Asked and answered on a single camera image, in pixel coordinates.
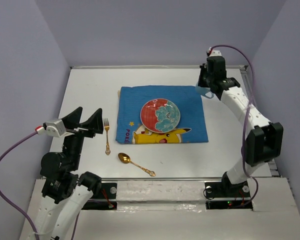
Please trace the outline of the light blue ceramic mug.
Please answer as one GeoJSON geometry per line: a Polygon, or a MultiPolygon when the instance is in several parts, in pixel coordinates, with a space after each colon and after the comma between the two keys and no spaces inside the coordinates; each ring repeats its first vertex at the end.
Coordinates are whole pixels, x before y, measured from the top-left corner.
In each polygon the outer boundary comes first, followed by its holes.
{"type": "Polygon", "coordinates": [[[211,90],[208,87],[201,87],[196,85],[195,91],[200,94],[202,97],[207,99],[212,99],[214,97],[214,94],[211,92],[211,90]]]}

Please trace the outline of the gold fork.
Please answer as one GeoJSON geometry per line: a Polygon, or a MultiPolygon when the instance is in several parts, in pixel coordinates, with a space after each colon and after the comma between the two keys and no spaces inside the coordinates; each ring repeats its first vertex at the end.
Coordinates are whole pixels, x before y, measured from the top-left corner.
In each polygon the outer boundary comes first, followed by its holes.
{"type": "Polygon", "coordinates": [[[110,144],[109,144],[109,129],[110,129],[110,124],[109,124],[108,118],[104,118],[104,119],[103,119],[103,127],[104,127],[105,132],[106,132],[105,154],[106,154],[107,156],[109,156],[110,153],[111,153],[111,149],[110,149],[110,144]]]}

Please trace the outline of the gold spoon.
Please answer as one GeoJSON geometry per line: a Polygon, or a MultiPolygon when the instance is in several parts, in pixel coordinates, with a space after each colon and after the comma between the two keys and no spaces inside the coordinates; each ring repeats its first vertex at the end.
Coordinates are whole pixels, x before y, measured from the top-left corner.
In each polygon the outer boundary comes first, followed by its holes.
{"type": "Polygon", "coordinates": [[[123,152],[120,152],[118,154],[118,158],[119,160],[124,163],[124,164],[132,164],[136,167],[138,167],[139,169],[143,170],[145,173],[147,173],[150,177],[155,177],[156,176],[156,173],[152,170],[149,170],[147,168],[144,168],[140,165],[138,165],[137,163],[133,162],[130,158],[130,156],[128,156],[126,153],[123,153],[123,152]]]}

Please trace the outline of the blue Pikachu placemat cloth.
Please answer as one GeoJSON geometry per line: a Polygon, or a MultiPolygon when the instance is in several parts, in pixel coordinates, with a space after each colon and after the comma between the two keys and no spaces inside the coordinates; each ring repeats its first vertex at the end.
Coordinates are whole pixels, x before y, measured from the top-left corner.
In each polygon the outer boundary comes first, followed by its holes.
{"type": "Polygon", "coordinates": [[[194,86],[123,86],[115,140],[137,145],[207,143],[202,97],[194,86]]]}

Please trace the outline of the red and teal plate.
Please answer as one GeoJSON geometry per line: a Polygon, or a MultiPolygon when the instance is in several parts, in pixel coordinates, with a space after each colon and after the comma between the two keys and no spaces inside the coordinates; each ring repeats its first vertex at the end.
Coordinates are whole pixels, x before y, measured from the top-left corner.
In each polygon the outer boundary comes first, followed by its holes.
{"type": "Polygon", "coordinates": [[[178,126],[181,112],[172,101],[165,98],[155,98],[143,105],[140,110],[140,120],[147,130],[163,134],[178,126]]]}

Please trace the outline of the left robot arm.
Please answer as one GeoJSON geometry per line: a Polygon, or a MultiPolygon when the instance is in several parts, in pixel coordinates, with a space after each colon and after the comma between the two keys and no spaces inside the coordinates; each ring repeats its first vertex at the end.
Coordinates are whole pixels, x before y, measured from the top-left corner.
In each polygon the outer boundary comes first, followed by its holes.
{"type": "Polygon", "coordinates": [[[60,152],[48,152],[41,159],[40,175],[45,182],[34,221],[36,229],[28,235],[29,240],[62,240],[85,203],[100,194],[101,177],[88,171],[78,175],[75,171],[80,165],[84,139],[104,131],[103,110],[98,108],[84,122],[80,121],[82,111],[80,106],[36,128],[39,134],[63,138],[63,144],[60,152]]]}

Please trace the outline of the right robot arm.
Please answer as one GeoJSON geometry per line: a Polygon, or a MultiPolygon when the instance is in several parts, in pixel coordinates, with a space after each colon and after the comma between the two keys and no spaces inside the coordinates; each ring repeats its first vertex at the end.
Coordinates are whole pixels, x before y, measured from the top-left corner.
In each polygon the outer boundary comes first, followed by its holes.
{"type": "Polygon", "coordinates": [[[239,82],[227,77],[226,60],[219,51],[213,51],[200,66],[196,86],[202,95],[208,89],[226,105],[243,126],[241,159],[222,176],[220,190],[232,196],[258,168],[278,157],[282,149],[284,128],[263,116],[249,102],[239,82]]]}

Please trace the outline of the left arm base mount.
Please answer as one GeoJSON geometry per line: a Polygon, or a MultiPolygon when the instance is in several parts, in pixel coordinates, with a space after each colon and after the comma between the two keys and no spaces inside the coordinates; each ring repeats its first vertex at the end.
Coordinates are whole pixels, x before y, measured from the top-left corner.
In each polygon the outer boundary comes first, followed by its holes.
{"type": "Polygon", "coordinates": [[[89,199],[82,210],[112,211],[117,209],[117,183],[103,182],[100,191],[89,199]]]}

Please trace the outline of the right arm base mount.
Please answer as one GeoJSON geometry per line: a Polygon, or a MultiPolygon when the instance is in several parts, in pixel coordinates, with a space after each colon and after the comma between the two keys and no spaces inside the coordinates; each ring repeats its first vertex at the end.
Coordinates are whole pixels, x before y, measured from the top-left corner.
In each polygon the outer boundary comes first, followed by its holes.
{"type": "Polygon", "coordinates": [[[253,209],[247,181],[230,188],[224,187],[221,181],[207,181],[202,193],[207,210],[253,209]]]}

